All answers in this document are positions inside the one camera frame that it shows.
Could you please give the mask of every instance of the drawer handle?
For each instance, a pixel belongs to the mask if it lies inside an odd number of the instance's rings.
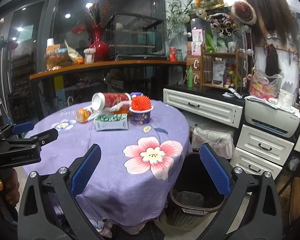
[[[267,149],[266,147],[262,147],[262,146],[261,146],[261,143],[259,143],[258,145],[259,145],[259,147],[260,147],[261,149],[264,149],[264,150],[266,150],[266,151],[272,151],[272,148],[271,148],[271,147],[270,147],[270,149]]]
[[[252,170],[252,171],[254,171],[254,172],[256,172],[256,173],[259,173],[261,171],[260,169],[257,171],[255,169],[251,168],[251,165],[249,165],[249,169]]]
[[[191,104],[190,102],[188,103],[188,105],[189,106],[194,106],[194,107],[200,107],[200,105],[195,106],[195,105]]]

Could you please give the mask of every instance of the blue gripper pad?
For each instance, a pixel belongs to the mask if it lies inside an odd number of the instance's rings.
[[[226,171],[205,144],[202,144],[199,154],[218,192],[229,197],[231,194],[230,178]]]
[[[77,195],[82,194],[94,170],[99,164],[101,160],[100,146],[97,144],[92,145],[88,150],[88,152],[85,154],[85,156],[81,158],[84,159],[82,164],[77,168],[76,172],[71,176],[71,188],[69,191],[74,198]]]
[[[22,134],[24,132],[32,131],[33,128],[34,124],[32,122],[25,122],[21,124],[16,124],[11,131],[13,134]]]

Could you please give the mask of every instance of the white printer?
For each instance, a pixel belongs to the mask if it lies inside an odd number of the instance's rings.
[[[281,109],[272,108],[261,102],[245,98],[244,117],[246,121],[265,130],[290,138],[300,122],[299,111],[288,113]]]

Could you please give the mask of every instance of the vase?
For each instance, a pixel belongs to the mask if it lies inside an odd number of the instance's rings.
[[[95,48],[94,61],[108,60],[110,57],[109,46],[101,40],[101,27],[93,26],[92,32],[94,37],[94,43],[91,44],[90,48]]]

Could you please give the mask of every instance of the round table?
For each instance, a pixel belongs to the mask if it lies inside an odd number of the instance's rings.
[[[135,227],[156,218],[164,208],[185,154],[192,152],[189,125],[176,108],[151,101],[149,124],[129,120],[129,130],[96,131],[93,121],[77,123],[76,111],[89,103],[67,107],[39,121],[26,138],[55,127],[58,139],[42,147],[41,162],[24,166],[26,174],[55,173],[69,167],[96,143],[101,160],[77,202],[91,220],[108,219]]]

